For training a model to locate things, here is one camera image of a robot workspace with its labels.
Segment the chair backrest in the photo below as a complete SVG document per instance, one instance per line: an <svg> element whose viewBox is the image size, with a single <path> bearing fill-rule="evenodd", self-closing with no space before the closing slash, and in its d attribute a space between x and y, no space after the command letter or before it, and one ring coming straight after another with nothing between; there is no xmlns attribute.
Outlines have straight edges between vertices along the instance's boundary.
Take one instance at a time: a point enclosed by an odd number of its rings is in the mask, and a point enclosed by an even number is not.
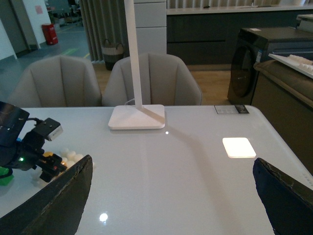
<svg viewBox="0 0 313 235"><path fill-rule="evenodd" d="M101 106L101 98L91 61L58 55L29 65L8 103L22 108Z"/></svg>
<svg viewBox="0 0 313 235"><path fill-rule="evenodd" d="M144 53L139 56L143 104L200 105L202 93L184 62L168 54ZM124 105L134 98L130 58L113 67L102 104Z"/></svg>

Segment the washing machine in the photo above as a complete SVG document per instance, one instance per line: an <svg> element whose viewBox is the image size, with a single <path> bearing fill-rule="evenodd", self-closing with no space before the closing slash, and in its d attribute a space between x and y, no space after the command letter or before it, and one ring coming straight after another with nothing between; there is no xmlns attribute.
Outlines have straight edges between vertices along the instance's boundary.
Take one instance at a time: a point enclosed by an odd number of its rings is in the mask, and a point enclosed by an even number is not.
<svg viewBox="0 0 313 235"><path fill-rule="evenodd" d="M256 62L272 60L268 54L302 56L313 60L313 33L291 27L242 28L231 64L228 100L232 104L252 103L258 73Z"/></svg>

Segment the white lamp base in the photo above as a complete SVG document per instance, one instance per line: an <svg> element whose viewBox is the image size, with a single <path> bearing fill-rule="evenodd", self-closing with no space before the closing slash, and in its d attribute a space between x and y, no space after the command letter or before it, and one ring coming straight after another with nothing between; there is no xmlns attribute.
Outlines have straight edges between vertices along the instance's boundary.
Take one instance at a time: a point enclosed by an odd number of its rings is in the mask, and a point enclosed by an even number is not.
<svg viewBox="0 0 313 235"><path fill-rule="evenodd" d="M111 130L161 129L165 126L164 106L143 105L141 110L131 105L116 106L109 121Z"/></svg>

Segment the kitchen counter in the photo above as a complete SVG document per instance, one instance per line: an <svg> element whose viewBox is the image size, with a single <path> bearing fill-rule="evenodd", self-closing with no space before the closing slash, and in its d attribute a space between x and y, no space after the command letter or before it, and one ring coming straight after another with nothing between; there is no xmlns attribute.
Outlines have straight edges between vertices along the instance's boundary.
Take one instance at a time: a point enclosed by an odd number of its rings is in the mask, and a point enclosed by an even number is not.
<svg viewBox="0 0 313 235"><path fill-rule="evenodd" d="M313 4L167 9L167 53L187 65L230 67L241 28L297 27Z"/></svg>
<svg viewBox="0 0 313 235"><path fill-rule="evenodd" d="M172 9L167 9L167 15L294 11L294 10L313 10L313 4L310 3L307 5L218 6L218 7L210 7L210 8L200 8L200 7L172 8Z"/></svg>

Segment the white wall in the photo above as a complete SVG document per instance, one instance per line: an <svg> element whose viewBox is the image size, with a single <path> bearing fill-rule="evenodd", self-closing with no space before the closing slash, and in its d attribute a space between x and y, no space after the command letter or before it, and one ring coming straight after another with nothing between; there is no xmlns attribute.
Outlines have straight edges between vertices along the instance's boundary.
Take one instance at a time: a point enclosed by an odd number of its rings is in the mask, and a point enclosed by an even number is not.
<svg viewBox="0 0 313 235"><path fill-rule="evenodd" d="M31 23L31 26L33 28L37 44L44 43L45 42L45 36L42 30L41 25L43 24L50 24L51 20L49 18L45 1L44 0L23 0L26 12L28 14L29 21ZM43 13L37 14L35 6L40 5Z"/></svg>
<svg viewBox="0 0 313 235"><path fill-rule="evenodd" d="M12 55L15 53L0 19L0 60Z"/></svg>

